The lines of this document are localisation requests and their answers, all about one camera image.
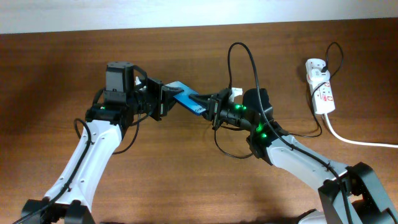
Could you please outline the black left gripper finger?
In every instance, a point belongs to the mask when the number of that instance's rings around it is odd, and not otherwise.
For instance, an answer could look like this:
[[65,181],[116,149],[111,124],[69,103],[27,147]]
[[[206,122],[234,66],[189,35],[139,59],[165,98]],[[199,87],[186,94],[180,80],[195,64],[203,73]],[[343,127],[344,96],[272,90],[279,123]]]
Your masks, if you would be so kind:
[[180,87],[172,87],[172,86],[163,86],[162,87],[162,99],[170,100],[175,95],[184,92],[184,90]]
[[161,103],[161,117],[167,116],[169,111],[174,107],[176,104],[175,99],[169,99],[165,102]]

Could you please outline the blue smartphone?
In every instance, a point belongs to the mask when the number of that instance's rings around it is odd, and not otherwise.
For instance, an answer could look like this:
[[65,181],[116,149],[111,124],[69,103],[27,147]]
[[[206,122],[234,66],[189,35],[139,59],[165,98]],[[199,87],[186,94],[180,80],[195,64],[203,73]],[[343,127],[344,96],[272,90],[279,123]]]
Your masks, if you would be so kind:
[[178,103],[184,106],[187,110],[191,111],[193,114],[200,116],[203,112],[206,111],[206,109],[202,105],[198,104],[197,102],[189,98],[191,94],[194,95],[198,94],[195,90],[191,89],[190,87],[186,86],[180,81],[168,83],[166,84],[166,86],[173,88],[181,88],[183,90],[181,93],[175,95],[174,98]]

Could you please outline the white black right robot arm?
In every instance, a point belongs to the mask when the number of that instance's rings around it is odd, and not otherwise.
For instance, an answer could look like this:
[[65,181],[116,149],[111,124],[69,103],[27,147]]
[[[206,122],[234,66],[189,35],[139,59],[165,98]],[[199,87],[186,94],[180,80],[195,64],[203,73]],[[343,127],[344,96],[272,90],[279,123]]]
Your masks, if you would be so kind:
[[300,144],[274,121],[266,89],[250,89],[241,104],[229,88],[209,95],[191,94],[206,108],[204,117],[218,129],[223,123],[249,131],[252,154],[286,170],[318,192],[322,211],[307,213],[301,223],[397,223],[397,210],[374,170],[359,162],[349,166]]

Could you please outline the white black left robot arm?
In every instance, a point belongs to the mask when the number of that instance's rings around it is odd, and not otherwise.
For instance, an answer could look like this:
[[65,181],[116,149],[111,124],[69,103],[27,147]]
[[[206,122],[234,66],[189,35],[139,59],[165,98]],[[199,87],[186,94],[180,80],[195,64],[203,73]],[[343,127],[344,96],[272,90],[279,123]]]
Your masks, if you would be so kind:
[[159,121],[175,104],[182,88],[149,78],[129,62],[106,66],[106,85],[100,89],[81,123],[79,143],[64,171],[42,200],[28,200],[18,223],[94,223],[91,214],[96,188],[105,167],[131,126],[146,118]]

